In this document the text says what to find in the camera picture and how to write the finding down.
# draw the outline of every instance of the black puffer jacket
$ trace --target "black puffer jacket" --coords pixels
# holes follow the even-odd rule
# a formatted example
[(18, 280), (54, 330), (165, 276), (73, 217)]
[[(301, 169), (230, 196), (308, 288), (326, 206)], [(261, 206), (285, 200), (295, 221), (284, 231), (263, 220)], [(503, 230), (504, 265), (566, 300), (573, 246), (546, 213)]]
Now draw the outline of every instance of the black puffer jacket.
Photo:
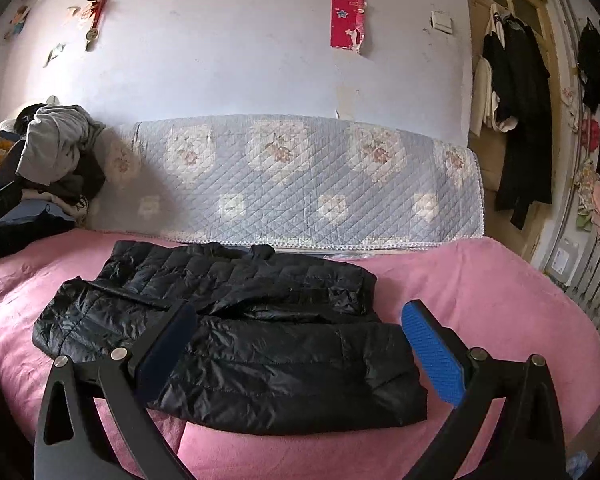
[(53, 358), (94, 360), (131, 345), (164, 300), (205, 300), (153, 408), (237, 433), (404, 426), (426, 418), (426, 389), (400, 326), (372, 310), (375, 282), (361, 267), (269, 246), (122, 241), (94, 282), (62, 284), (33, 342)]

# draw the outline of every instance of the black coat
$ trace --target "black coat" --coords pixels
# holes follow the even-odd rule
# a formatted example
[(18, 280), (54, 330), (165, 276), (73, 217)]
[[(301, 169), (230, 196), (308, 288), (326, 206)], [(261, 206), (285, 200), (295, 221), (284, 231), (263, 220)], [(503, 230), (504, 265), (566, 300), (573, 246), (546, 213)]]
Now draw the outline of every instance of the black coat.
[(129, 346), (168, 300), (204, 300), (158, 400), (218, 430), (302, 434), (424, 420), (427, 391), (399, 325), (373, 312), (376, 277), (301, 254), (122, 241), (94, 282), (65, 282), (34, 326), (50, 357)]
[(511, 223), (525, 224), (533, 201), (551, 203), (552, 115), (549, 72), (533, 30), (509, 16), (502, 22), (505, 47), (495, 33), (484, 38), (483, 57), (493, 70), (491, 87), (500, 98), (496, 119), (518, 118), (507, 147), (496, 210), (513, 209)]

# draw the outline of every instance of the floral quilted cover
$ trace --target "floral quilted cover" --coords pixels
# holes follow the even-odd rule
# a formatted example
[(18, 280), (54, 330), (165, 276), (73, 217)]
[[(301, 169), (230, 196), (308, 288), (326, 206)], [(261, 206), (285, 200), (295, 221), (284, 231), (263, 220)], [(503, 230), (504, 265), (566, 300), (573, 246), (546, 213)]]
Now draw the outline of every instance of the floral quilted cover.
[(88, 226), (178, 242), (414, 249), (484, 234), (475, 155), (336, 119), (234, 115), (104, 130)]

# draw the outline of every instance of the bed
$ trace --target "bed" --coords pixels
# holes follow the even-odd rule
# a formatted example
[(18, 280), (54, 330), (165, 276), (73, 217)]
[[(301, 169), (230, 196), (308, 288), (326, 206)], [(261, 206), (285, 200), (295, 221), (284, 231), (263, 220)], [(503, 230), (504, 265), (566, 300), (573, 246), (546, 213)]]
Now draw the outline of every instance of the bed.
[[(116, 240), (147, 238), (76, 229), (39, 240), (0, 260), (0, 385), (23, 432), (33, 438), (51, 359), (31, 328), (65, 280), (93, 279)], [(151, 238), (153, 243), (176, 243)], [(378, 277), (374, 308), (398, 323), (403, 304), (421, 299), (467, 346), (494, 357), (542, 354), (550, 368), (570, 441), (600, 404), (600, 338), (586, 315), (549, 279), (499, 243), (469, 237), (427, 251), (350, 260)], [(199, 479), (401, 479), (450, 412), (429, 391), (427, 420), (404, 428), (262, 437), (224, 433), (152, 413), (171, 447)], [(116, 428), (101, 417), (122, 464), (138, 473)], [(460, 474), (473, 469), (497, 420), (494, 402)]]

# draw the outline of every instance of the red paper strip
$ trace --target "red paper strip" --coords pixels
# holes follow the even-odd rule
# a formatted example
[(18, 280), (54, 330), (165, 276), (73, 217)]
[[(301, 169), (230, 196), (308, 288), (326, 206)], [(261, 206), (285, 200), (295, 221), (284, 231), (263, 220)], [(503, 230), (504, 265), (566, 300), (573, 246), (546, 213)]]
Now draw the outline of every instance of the red paper strip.
[(331, 46), (360, 53), (365, 39), (365, 0), (331, 0)]

